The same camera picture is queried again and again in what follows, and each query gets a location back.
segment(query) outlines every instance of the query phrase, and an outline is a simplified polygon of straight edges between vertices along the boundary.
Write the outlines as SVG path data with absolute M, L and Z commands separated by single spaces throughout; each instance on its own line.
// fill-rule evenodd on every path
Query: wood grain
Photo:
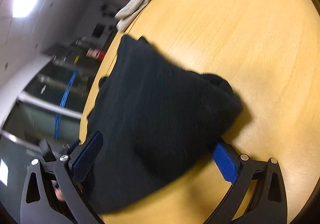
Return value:
M 224 139 L 254 159 L 278 159 L 290 222 L 320 176 L 320 17 L 311 0 L 152 0 L 129 34 L 145 36 L 183 68 L 228 80 L 244 112 Z M 200 224 L 228 187 L 204 158 L 168 187 L 103 220 Z

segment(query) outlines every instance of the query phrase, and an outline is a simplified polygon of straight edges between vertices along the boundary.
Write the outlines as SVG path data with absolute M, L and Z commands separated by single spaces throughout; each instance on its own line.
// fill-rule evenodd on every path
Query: white folded cloth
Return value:
M 151 0 L 130 0 L 115 16 L 117 20 L 120 20 L 117 24 L 118 31 L 124 32 L 150 1 Z

